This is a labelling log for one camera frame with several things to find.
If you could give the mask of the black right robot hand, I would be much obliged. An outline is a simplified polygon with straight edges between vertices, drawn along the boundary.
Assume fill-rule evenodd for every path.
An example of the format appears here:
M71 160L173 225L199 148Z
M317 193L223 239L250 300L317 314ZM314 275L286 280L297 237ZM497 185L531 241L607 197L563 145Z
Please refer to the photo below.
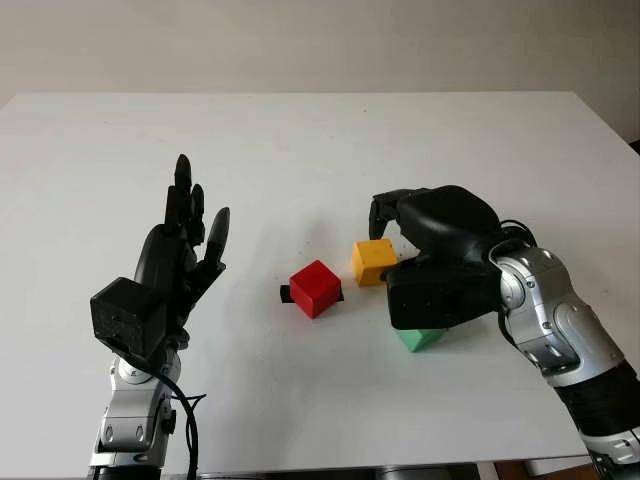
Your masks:
M500 272L487 259L489 249L503 238L498 215L484 200L457 185L435 188L398 189L372 197L369 238L380 239L394 221L401 235L419 255L387 269L387 284L404 275L422 282L435 269L445 272L445 281L458 283L462 272L494 287Z

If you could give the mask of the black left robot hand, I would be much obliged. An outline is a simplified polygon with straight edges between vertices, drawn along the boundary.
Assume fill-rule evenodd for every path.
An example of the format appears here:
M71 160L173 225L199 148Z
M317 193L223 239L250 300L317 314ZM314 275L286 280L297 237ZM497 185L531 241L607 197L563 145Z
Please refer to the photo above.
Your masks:
M178 156L168 187L164 222L147 235L134 280L160 292L167 301L162 338L178 350L188 346L186 321L209 287L225 270L230 209L221 208L210 229L203 222L204 190L192 182L189 158Z

